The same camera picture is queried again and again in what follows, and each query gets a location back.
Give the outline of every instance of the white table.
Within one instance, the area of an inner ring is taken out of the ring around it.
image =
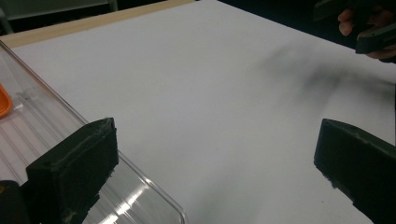
[[[395,65],[214,0],[14,49],[191,224],[366,224],[313,164],[321,120],[395,141]]]

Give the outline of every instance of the human hand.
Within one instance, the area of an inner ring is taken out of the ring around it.
[[[355,24],[353,23],[353,17],[355,15],[355,11],[352,8],[345,9],[339,16],[338,21],[340,21],[339,30],[343,35],[350,35],[352,33],[353,27]],[[384,27],[393,22],[394,14],[390,11],[384,9],[381,6],[377,6],[374,8],[374,14],[370,16],[367,24],[373,25],[372,28],[360,33],[360,35],[364,35],[366,33],[372,32],[378,28]],[[384,49],[374,51],[366,54],[370,58],[373,59],[387,59],[396,56],[396,45],[388,46]]]

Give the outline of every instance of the transparent plastic container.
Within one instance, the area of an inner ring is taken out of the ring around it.
[[[1,41],[0,47],[0,83],[13,102],[0,118],[0,179],[21,185],[28,164],[87,121]],[[84,223],[187,223],[181,207],[121,153],[99,194]]]

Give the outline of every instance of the orange object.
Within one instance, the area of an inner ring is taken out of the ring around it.
[[[11,110],[12,101],[6,89],[0,84],[0,118]]]

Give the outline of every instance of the table surface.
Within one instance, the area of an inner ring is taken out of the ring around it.
[[[13,50],[191,224],[371,223],[313,157],[325,118],[394,144],[393,64],[214,0]]]

